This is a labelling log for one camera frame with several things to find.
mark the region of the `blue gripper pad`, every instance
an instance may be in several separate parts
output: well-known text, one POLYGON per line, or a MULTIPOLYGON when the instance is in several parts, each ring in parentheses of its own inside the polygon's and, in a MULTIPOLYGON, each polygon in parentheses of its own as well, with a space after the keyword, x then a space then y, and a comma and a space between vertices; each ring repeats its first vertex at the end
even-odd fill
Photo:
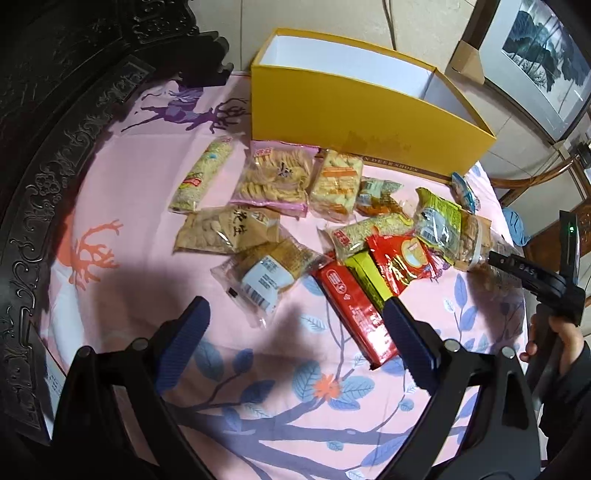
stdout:
POLYGON ((421 338, 413 316, 398 298, 392 297, 384 304, 382 317, 415 383, 433 395, 439 385, 436 359, 421 338))
POLYGON ((209 302, 195 297, 178 319, 182 327, 160 356, 155 387, 159 394, 174 388, 209 326, 209 302))

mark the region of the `framed picture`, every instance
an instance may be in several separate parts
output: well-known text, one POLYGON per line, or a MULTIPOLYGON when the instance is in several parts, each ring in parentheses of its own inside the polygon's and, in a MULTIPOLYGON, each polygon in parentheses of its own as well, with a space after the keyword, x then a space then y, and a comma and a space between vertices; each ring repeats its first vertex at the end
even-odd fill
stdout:
POLYGON ((591 67, 542 0, 478 2, 464 41, 479 50, 486 82, 545 132, 567 137, 591 99, 591 67))

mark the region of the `black carved wooden furniture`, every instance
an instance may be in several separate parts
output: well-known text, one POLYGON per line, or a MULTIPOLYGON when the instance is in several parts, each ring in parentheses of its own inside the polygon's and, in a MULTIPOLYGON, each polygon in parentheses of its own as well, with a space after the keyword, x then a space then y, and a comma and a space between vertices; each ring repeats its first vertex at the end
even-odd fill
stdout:
POLYGON ((47 306, 56 225, 100 135, 142 85, 222 85, 228 42, 200 33, 187 0, 30 0, 0 19, 0 408, 48 435, 29 341, 47 306))

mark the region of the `screw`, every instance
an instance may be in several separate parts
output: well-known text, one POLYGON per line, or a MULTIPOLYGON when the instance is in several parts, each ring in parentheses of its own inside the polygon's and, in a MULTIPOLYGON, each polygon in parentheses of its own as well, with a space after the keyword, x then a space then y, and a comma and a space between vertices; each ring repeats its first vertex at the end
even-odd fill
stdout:
POLYGON ((90 352, 92 351, 92 348, 90 348, 88 345, 85 346, 81 346, 78 351, 76 352, 76 355, 78 355, 79 357, 87 357, 90 355, 90 352))
POLYGON ((453 338, 448 338, 445 342, 443 342, 443 346, 450 352, 457 352, 461 347, 460 343, 453 338))
POLYGON ((513 350, 510 346, 504 346, 501 349, 501 353, 507 358, 513 358, 515 356, 515 350, 513 350))
POLYGON ((146 350, 146 348, 148 348, 148 341, 145 338, 136 338, 132 343, 131 343, 131 348, 141 352, 142 350, 146 350))

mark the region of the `purple deer print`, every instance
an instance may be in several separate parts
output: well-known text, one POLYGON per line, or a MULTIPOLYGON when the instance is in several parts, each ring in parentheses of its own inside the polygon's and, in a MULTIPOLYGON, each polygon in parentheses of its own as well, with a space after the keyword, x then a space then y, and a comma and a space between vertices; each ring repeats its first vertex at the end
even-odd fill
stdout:
MULTIPOLYGON (((172 100, 168 102, 166 107, 162 106, 143 106, 142 110, 154 112, 155 115, 142 120, 136 124, 125 127, 122 131, 128 128, 135 127, 137 125, 147 124, 158 119, 162 119, 165 122, 172 122, 174 124, 189 124, 185 130, 192 130, 197 128, 201 124, 211 122, 209 129, 211 133, 215 133, 215 129, 226 130, 230 125, 236 125, 240 122, 239 117, 247 115, 248 111, 246 108, 240 105, 231 105, 231 102, 239 102, 244 105, 248 103, 247 100, 242 98, 230 98, 225 102, 218 104, 215 109, 210 108, 207 112, 196 113, 193 109, 197 105, 197 101, 203 94, 203 88, 185 88, 182 86, 178 87, 178 93, 172 93, 172 100)), ((154 95, 149 93, 142 97, 144 100, 147 96, 160 96, 161 94, 154 95)))

